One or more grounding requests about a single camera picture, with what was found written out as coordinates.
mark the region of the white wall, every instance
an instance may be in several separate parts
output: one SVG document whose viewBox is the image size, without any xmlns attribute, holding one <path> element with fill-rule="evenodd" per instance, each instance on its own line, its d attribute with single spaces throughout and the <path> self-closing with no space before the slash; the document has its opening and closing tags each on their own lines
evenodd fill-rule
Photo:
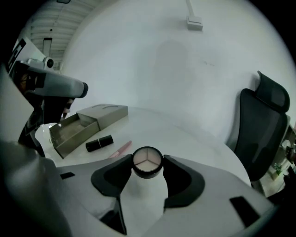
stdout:
<svg viewBox="0 0 296 237">
<path fill-rule="evenodd" d="M 294 124 L 295 66 L 268 20 L 245 1 L 192 6 L 203 31 L 187 30 L 185 0 L 118 0 L 95 9 L 64 58 L 63 73 L 89 85 L 72 112 L 97 103 L 148 107 L 191 118 L 229 143 L 237 96 L 255 89 L 260 70 L 288 91 Z"/>
</svg>

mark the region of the black chair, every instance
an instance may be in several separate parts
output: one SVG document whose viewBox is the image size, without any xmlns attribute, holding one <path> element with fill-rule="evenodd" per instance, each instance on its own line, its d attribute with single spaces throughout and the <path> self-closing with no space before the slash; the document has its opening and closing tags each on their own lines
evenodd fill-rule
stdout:
<svg viewBox="0 0 296 237">
<path fill-rule="evenodd" d="M 251 181 L 259 180 L 268 170 L 288 125 L 290 107 L 287 91 L 259 72 L 256 91 L 240 93 L 240 130 L 235 154 Z"/>
</svg>

